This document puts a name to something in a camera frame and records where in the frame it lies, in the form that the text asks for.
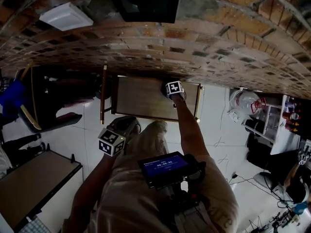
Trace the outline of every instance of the wooden stick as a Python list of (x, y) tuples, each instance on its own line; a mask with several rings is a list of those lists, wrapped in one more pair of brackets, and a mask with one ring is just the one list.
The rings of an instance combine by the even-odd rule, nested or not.
[(101, 124), (104, 124), (104, 110), (105, 110), (105, 85), (106, 85), (106, 72), (107, 65), (103, 68), (103, 83), (102, 83), (102, 96), (101, 96)]

